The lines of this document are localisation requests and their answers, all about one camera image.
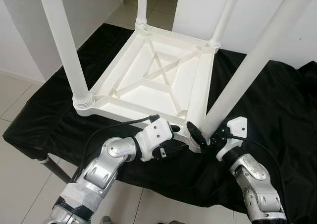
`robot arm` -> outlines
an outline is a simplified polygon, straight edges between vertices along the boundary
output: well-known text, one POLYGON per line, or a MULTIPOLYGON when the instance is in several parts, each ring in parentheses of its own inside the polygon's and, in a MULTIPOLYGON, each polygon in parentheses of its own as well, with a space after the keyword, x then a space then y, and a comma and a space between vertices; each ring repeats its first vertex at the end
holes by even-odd
POLYGON ((169 123, 159 118, 135 137, 113 137, 105 141, 100 155, 83 170, 75 183, 69 183, 43 224, 88 224, 115 181, 118 168, 135 159, 140 149, 142 161, 153 158, 161 143, 173 138, 169 123))
POLYGON ((276 189, 266 168, 240 148, 247 137, 247 119, 238 117, 221 125, 207 142, 198 128, 187 123, 192 138, 202 152, 212 151, 218 161, 224 161, 240 186, 248 216, 253 224, 285 224, 286 216, 276 189))

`white wall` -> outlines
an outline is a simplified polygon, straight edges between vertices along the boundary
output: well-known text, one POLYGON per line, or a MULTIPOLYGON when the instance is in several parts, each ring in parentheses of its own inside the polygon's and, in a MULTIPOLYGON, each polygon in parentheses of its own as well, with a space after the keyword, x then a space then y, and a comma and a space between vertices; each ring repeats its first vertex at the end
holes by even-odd
POLYGON ((0 72, 44 81, 3 0, 0 0, 0 22, 0 72))
MULTIPOLYGON (((47 80, 61 66, 41 0, 3 0, 39 71, 47 80)), ((122 0, 63 0, 76 47, 105 21, 122 0)), ((10 67, 10 71, 19 71, 10 67)))
MULTIPOLYGON (((226 0, 178 0, 173 31, 210 39, 226 0)), ((238 0, 222 48, 247 53, 282 0, 238 0)), ((311 3, 272 59, 300 67, 317 60, 317 2, 311 3)))

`tile floor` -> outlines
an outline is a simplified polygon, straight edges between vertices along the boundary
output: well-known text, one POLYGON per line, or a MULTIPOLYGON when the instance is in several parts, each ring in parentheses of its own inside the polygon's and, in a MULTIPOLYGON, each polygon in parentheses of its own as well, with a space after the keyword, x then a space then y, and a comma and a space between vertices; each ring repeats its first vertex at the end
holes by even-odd
MULTIPOLYGON (((124 0, 107 23, 134 29, 137 0, 124 0)), ((171 30, 177 0, 149 0, 150 25, 171 30)), ((38 85, 0 75, 0 224, 40 224, 51 211, 65 184, 48 169, 7 144, 2 134, 38 85)), ((72 175, 76 167, 58 157, 72 175)), ((187 224, 248 224, 245 214, 222 206, 199 208, 163 197, 151 190, 116 181, 92 224, 104 215, 114 224, 157 224, 179 220, 187 224)))

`black cable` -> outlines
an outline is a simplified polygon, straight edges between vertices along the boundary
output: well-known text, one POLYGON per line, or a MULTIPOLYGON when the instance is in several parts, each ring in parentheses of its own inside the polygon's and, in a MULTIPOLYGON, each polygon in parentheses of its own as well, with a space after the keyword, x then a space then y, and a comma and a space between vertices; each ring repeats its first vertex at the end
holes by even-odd
POLYGON ((114 128, 114 127, 118 127, 118 126, 123 126, 123 125, 129 125, 129 124, 134 124, 134 123, 139 123, 139 122, 142 122, 142 121, 146 121, 146 120, 150 120, 151 122, 158 119, 159 116, 158 115, 151 115, 151 116, 148 116, 148 117, 145 117, 145 118, 142 118, 142 119, 139 119, 139 120, 133 120, 133 121, 126 121, 126 122, 122 122, 120 124, 117 124, 117 125, 113 125, 113 126, 107 126, 107 127, 103 127, 103 128, 100 128, 98 130, 96 130, 93 134, 91 134, 91 136, 88 138, 86 144, 85 144, 85 147, 84 147, 84 152, 82 154, 82 159, 81 159, 81 162, 75 172, 75 174, 73 175, 73 177, 71 178, 70 182, 75 182, 78 177, 81 175, 83 169, 84 169, 84 165, 85 165, 85 161, 86 161, 86 153, 87 153, 87 148, 88 148, 88 145, 91 141, 91 139, 96 135, 98 134, 99 132, 101 131, 105 131, 107 129, 110 129, 110 128, 114 128))
POLYGON ((281 168, 280 168, 279 163, 277 162, 276 158, 268 150, 268 148, 266 148, 264 145, 260 144, 259 142, 256 142, 256 141, 253 141, 253 140, 249 140, 247 138, 243 138, 243 137, 240 137, 240 136, 234 136, 232 134, 228 135, 228 138, 233 138, 233 139, 237 139, 237 140, 246 141, 246 142, 250 142, 250 143, 256 144, 259 147, 262 147, 262 149, 265 150, 272 157, 272 159, 274 160, 274 164, 276 166, 276 169, 277 169, 277 173, 278 173, 278 176, 279 176, 279 182, 280 182, 280 185, 281 185, 281 188, 282 188, 282 196, 283 196, 283 203, 284 203, 284 205, 283 205, 284 213, 285 213, 285 216, 287 218, 287 221, 289 221, 288 212, 287 212, 285 185, 284 185, 284 181, 283 181, 283 177, 282 177, 281 168))

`black cloth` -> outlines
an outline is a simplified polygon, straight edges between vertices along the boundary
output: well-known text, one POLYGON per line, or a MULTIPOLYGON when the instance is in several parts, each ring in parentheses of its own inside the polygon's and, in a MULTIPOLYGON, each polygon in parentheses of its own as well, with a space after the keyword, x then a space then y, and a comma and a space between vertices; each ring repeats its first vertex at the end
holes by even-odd
MULTIPOLYGON (((104 24, 79 49, 88 87, 110 64, 133 31, 104 24)), ((219 50, 214 58, 208 110, 213 105, 244 54, 219 50)), ((317 223, 317 64, 301 69, 269 61, 228 117, 248 119, 248 138, 265 145, 280 163, 286 188, 288 215, 295 223, 317 223)), ((27 102, 6 130, 4 139, 32 159, 55 154, 79 165, 90 135, 101 127, 118 124, 101 116, 79 116, 63 68, 56 72, 27 102)), ((128 137, 138 128, 126 125, 94 137, 88 155, 113 136, 128 137)), ((178 141, 169 146, 181 147, 178 141)), ((272 158, 256 145, 250 152, 270 172, 273 186, 281 186, 272 158)), ((134 160, 123 165, 118 179, 152 189, 185 203, 209 207, 221 204, 246 212, 242 192, 223 163, 213 156, 181 149, 170 158, 149 162, 134 160)))

